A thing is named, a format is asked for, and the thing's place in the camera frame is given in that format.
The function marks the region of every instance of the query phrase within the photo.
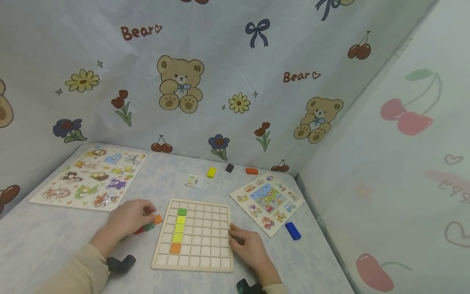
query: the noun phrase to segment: green block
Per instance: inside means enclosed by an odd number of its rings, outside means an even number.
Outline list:
[[[186,209],[184,208],[178,209],[178,215],[186,216]]]

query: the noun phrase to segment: blue block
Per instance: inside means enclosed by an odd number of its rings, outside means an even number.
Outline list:
[[[286,228],[289,231],[289,234],[291,235],[292,239],[299,240],[300,238],[302,238],[302,236],[300,235],[297,228],[294,226],[292,222],[288,222],[286,224]]]

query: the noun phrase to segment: vehicle puzzle board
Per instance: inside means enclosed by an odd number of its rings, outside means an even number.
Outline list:
[[[269,172],[230,193],[230,197],[270,237],[305,202]]]
[[[29,202],[53,206],[114,210],[147,154],[91,146]]]
[[[171,198],[152,268],[233,272],[228,205]]]

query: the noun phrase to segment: patterned fabric backdrop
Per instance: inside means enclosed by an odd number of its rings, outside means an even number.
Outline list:
[[[296,175],[431,0],[5,0],[3,213],[83,143]]]

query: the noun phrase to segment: sleeve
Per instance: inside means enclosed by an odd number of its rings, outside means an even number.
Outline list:
[[[263,291],[267,294],[287,294],[287,289],[284,284],[273,284],[263,287]]]
[[[96,294],[103,289],[109,274],[103,256],[91,244],[86,244],[36,294]]]

